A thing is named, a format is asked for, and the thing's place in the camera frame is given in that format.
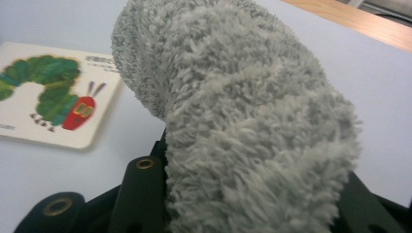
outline book cover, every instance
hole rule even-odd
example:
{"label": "book cover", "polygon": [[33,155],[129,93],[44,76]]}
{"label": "book cover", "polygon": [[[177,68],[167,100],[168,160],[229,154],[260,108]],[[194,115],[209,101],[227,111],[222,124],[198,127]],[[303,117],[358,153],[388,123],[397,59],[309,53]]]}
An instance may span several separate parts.
{"label": "book cover", "polygon": [[0,136],[85,150],[120,84],[111,55],[4,43]]}

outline fluffy gray cloth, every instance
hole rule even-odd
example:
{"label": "fluffy gray cloth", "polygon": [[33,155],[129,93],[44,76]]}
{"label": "fluffy gray cloth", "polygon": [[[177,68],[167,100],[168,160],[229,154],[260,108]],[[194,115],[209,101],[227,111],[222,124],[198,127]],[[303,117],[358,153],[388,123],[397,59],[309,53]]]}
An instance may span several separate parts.
{"label": "fluffy gray cloth", "polygon": [[357,120],[279,19],[250,0],[130,0],[113,56],[166,122],[169,230],[329,232]]}

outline caterpillar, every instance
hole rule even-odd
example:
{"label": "caterpillar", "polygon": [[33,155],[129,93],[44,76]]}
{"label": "caterpillar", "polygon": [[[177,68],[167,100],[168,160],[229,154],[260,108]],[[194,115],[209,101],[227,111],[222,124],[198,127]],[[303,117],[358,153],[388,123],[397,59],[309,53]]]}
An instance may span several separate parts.
{"label": "caterpillar", "polygon": [[51,55],[19,59],[0,73],[0,101],[10,98],[23,83],[44,86],[35,111],[30,117],[36,124],[50,125],[49,131],[61,125],[63,129],[75,130],[92,116],[94,97],[106,85],[102,83],[94,92],[94,82],[88,85],[87,96],[79,97],[71,92],[80,76],[76,60]]}

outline fuzzy texture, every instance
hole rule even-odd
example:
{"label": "fuzzy texture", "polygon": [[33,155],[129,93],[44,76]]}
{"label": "fuzzy texture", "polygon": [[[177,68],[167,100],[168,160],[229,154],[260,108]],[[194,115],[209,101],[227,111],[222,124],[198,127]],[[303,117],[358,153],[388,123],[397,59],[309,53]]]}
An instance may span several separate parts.
{"label": "fuzzy texture", "polygon": [[279,19],[249,0],[130,0],[113,56],[166,122],[168,230],[329,232],[357,120]]}

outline board book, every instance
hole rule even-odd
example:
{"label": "board book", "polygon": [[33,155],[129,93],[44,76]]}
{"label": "board book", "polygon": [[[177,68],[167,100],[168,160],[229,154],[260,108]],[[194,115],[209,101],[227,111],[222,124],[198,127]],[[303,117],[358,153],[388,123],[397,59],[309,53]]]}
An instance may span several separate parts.
{"label": "board book", "polygon": [[120,88],[111,55],[0,46],[0,136],[85,150]]}

